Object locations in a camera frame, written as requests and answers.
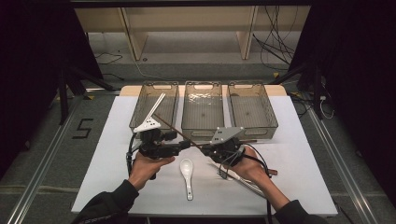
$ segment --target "gray floor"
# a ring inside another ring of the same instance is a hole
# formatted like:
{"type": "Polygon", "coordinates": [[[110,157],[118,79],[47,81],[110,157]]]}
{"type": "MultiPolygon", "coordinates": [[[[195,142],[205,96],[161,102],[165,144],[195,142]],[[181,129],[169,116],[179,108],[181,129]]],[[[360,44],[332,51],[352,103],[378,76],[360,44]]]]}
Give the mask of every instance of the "gray floor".
{"type": "MultiPolygon", "coordinates": [[[[260,33],[257,36],[264,37],[266,33],[260,33]]],[[[298,33],[292,33],[288,37],[288,44],[292,48],[295,48],[298,37],[298,33]]],[[[274,73],[283,74],[285,71],[266,67],[262,64],[262,59],[265,63],[269,63],[267,65],[287,68],[285,64],[279,63],[276,58],[265,52],[261,56],[261,48],[255,42],[252,43],[249,60],[241,60],[233,33],[150,34],[138,66],[132,61],[122,34],[90,34],[90,40],[96,55],[108,52],[122,56],[114,63],[100,65],[104,74],[113,74],[124,79],[105,75],[105,81],[115,87],[139,84],[148,79],[171,79],[178,80],[180,83],[185,80],[209,79],[225,83],[236,79],[262,79],[268,82],[274,79],[274,73]]],[[[103,55],[98,57],[97,61],[107,63],[117,58],[119,56],[103,55]]],[[[285,82],[284,87],[287,91],[296,91],[297,78],[294,77],[285,82]]],[[[95,88],[89,82],[84,82],[84,84],[87,88],[95,88]]],[[[65,132],[64,140],[27,209],[23,223],[69,223],[75,216],[70,212],[71,206],[77,197],[79,186],[89,167],[107,114],[117,93],[90,91],[86,95],[91,97],[85,97],[79,103],[65,132]],[[84,121],[81,127],[91,128],[91,131],[87,138],[78,139],[76,136],[83,136],[86,133],[78,130],[82,119],[89,119],[84,121]]],[[[305,111],[305,108],[297,102],[295,108],[298,114],[305,111]]],[[[31,138],[30,149],[20,153],[0,182],[0,223],[7,222],[16,202],[31,181],[53,136],[60,128],[59,120],[60,103],[54,99],[53,104],[49,106],[46,118],[42,120],[31,138]]],[[[364,223],[309,111],[301,115],[301,123],[334,202],[354,223],[364,223]]],[[[350,140],[342,121],[335,114],[332,119],[324,119],[323,123],[346,161],[347,169],[369,203],[378,223],[396,223],[395,208],[375,181],[364,159],[357,156],[357,149],[350,140]]],[[[328,221],[329,223],[348,223],[346,215],[341,211],[338,216],[328,218],[328,221]]],[[[183,222],[186,220],[174,221],[174,223],[183,222]]]]}

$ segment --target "person's left hand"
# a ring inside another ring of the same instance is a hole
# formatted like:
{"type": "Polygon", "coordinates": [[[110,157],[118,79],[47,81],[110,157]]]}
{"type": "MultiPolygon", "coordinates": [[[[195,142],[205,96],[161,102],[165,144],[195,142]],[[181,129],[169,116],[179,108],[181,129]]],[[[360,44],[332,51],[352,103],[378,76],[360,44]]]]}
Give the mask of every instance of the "person's left hand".
{"type": "Polygon", "coordinates": [[[163,165],[169,164],[174,160],[175,157],[153,160],[149,157],[143,156],[140,152],[137,152],[128,181],[137,190],[141,190],[143,187],[145,187],[146,182],[154,174],[160,171],[163,165]]]}

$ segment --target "white utensil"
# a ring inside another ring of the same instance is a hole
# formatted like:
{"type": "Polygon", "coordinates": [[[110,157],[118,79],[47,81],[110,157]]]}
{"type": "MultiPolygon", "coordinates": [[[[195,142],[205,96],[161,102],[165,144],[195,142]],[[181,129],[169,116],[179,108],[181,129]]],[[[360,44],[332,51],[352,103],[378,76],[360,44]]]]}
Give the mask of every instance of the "white utensil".
{"type": "Polygon", "coordinates": [[[192,189],[191,189],[191,176],[192,176],[192,161],[189,159],[184,159],[180,162],[180,171],[186,180],[187,189],[187,200],[192,201],[192,189]]]}

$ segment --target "white tabletop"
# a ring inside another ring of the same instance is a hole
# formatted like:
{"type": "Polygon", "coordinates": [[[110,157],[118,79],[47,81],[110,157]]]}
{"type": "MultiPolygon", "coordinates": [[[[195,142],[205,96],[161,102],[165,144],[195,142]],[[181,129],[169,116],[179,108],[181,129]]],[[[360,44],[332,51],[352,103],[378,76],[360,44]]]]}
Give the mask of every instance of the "white tabletop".
{"type": "MultiPolygon", "coordinates": [[[[270,169],[278,170],[272,180],[289,199],[298,199],[309,214],[335,216],[337,211],[289,96],[269,98],[279,126],[273,139],[254,147],[270,169]]],[[[128,177],[125,153],[132,136],[129,123],[136,102],[135,96],[116,97],[72,212],[81,211],[93,196],[113,191],[128,177]]],[[[228,111],[227,101],[223,102],[224,111],[228,111]]],[[[179,130],[182,108],[180,98],[176,124],[179,130]]],[[[227,116],[225,126],[230,126],[227,116]]],[[[164,166],[157,178],[148,181],[139,191],[140,196],[129,213],[148,217],[261,217],[266,214],[264,198],[235,180],[221,179],[208,161],[196,147],[181,151],[173,163],[164,166]],[[185,158],[194,164],[192,201],[187,201],[184,178],[179,171],[179,163],[185,158]]]]}

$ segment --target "human hand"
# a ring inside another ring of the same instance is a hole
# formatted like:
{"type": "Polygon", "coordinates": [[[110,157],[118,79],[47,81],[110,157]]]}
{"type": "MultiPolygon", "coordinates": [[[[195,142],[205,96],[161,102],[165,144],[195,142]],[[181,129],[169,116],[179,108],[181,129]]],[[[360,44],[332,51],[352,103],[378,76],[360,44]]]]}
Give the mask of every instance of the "human hand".
{"type": "MultiPolygon", "coordinates": [[[[245,154],[256,158],[256,152],[249,146],[245,146],[245,154]]],[[[257,179],[268,178],[268,175],[262,168],[262,165],[249,158],[242,158],[235,166],[230,167],[230,170],[236,172],[239,176],[246,180],[256,182],[257,179]]]]}
{"type": "Polygon", "coordinates": [[[143,156],[140,152],[137,152],[128,181],[137,190],[141,190],[143,187],[145,187],[146,182],[154,174],[160,171],[163,165],[169,164],[174,160],[175,157],[153,160],[149,157],[143,156]]]}

